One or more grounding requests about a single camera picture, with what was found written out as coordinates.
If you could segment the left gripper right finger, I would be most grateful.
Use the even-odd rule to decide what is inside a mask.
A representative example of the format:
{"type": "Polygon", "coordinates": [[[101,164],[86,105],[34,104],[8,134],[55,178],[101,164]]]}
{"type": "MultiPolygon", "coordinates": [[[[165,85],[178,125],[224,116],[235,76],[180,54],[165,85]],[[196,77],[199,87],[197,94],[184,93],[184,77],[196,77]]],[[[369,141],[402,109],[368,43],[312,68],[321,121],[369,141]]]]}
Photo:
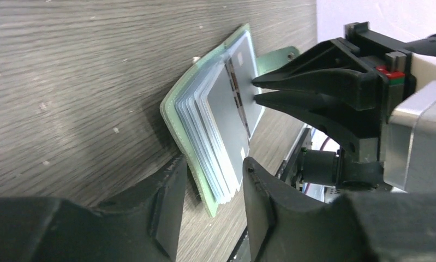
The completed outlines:
{"type": "Polygon", "coordinates": [[[243,162],[252,261],[436,261],[436,193],[302,194],[243,162]]]}

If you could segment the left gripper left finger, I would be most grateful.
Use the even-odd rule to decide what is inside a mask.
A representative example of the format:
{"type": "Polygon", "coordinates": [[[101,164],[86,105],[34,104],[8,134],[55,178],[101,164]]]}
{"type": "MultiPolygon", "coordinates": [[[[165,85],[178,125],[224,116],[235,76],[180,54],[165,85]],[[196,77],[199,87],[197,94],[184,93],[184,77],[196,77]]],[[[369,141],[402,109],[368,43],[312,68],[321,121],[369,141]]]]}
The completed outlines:
{"type": "Polygon", "coordinates": [[[93,208],[0,198],[0,261],[175,261],[187,173],[179,154],[93,208]]]}

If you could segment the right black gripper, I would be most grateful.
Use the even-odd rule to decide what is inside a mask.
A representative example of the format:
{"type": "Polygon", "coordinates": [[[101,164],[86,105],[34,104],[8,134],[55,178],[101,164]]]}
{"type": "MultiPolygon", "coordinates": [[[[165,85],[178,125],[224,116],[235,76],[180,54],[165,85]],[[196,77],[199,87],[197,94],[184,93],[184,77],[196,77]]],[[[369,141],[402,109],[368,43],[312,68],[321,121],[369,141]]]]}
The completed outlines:
{"type": "Polygon", "coordinates": [[[416,88],[412,53],[404,42],[371,30],[368,22],[345,25],[344,36],[256,77],[254,86],[280,91],[258,94],[255,101],[324,132],[355,162],[384,161],[391,113],[416,88]],[[378,79],[381,128],[372,109],[378,79]]]}

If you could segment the grey card pocket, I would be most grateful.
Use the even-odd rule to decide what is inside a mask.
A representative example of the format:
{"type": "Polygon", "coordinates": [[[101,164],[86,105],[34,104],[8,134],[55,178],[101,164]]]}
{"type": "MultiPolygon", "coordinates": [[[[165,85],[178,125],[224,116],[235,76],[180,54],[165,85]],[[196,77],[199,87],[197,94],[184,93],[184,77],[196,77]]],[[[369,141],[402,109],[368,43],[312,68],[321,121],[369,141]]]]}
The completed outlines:
{"type": "Polygon", "coordinates": [[[249,31],[244,31],[228,48],[228,55],[235,72],[249,136],[253,136],[264,109],[254,101],[254,96],[260,94],[261,89],[252,85],[252,80],[258,76],[258,70],[249,31]]]}

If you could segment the green card holder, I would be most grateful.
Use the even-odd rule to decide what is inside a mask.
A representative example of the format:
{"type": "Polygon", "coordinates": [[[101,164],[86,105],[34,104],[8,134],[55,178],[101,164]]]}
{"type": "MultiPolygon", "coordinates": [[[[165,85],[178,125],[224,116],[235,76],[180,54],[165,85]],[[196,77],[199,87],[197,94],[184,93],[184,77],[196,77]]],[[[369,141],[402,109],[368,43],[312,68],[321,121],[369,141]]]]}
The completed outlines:
{"type": "MultiPolygon", "coordinates": [[[[226,174],[230,168],[225,165],[224,150],[219,146],[217,128],[205,99],[206,92],[213,83],[213,69],[216,65],[224,64],[229,74],[235,103],[247,131],[249,151],[250,141],[254,136],[249,136],[235,72],[228,55],[228,48],[244,31],[249,31],[251,35],[250,26],[242,25],[221,44],[199,57],[176,81],[160,104],[162,118],[178,148],[186,157],[200,198],[211,217],[216,215],[219,205],[230,202],[239,191],[235,188],[236,182],[232,182],[230,175],[226,174]]],[[[255,53],[258,76],[286,65],[298,55],[299,50],[294,46],[287,46],[261,56],[255,53]]]]}

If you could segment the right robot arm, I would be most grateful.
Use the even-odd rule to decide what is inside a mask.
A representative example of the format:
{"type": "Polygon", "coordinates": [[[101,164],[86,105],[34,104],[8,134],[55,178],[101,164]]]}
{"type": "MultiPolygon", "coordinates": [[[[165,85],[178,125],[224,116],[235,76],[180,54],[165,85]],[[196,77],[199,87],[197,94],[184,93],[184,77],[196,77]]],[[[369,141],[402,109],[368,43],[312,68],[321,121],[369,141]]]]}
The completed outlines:
{"type": "Polygon", "coordinates": [[[253,80],[257,104],[326,134],[337,153],[298,159],[307,183],[436,192],[436,34],[408,43],[368,22],[253,80]]]}

